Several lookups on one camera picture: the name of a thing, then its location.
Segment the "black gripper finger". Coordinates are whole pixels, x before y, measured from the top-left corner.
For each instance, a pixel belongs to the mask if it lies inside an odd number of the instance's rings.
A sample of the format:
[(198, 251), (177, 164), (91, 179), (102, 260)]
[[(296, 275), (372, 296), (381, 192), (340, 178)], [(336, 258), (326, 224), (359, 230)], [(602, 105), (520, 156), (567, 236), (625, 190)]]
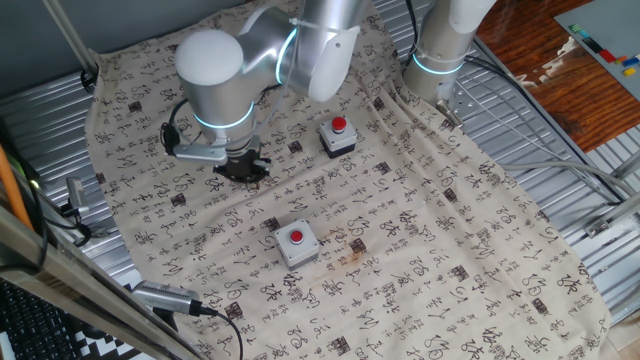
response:
[(250, 165), (250, 175), (248, 180), (250, 183), (256, 183), (270, 175), (272, 161), (270, 158), (254, 159)]
[(226, 165), (217, 165), (213, 171), (235, 182), (247, 182), (249, 177), (249, 166), (245, 164), (228, 163)]

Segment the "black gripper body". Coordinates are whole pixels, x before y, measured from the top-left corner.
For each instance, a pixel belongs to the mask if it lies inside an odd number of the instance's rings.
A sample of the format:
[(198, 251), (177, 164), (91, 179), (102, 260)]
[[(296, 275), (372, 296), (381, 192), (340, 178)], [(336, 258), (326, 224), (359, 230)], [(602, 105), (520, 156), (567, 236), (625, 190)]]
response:
[(260, 150), (246, 148), (239, 151), (228, 151), (227, 167), (229, 169), (251, 169), (254, 161), (260, 159)]

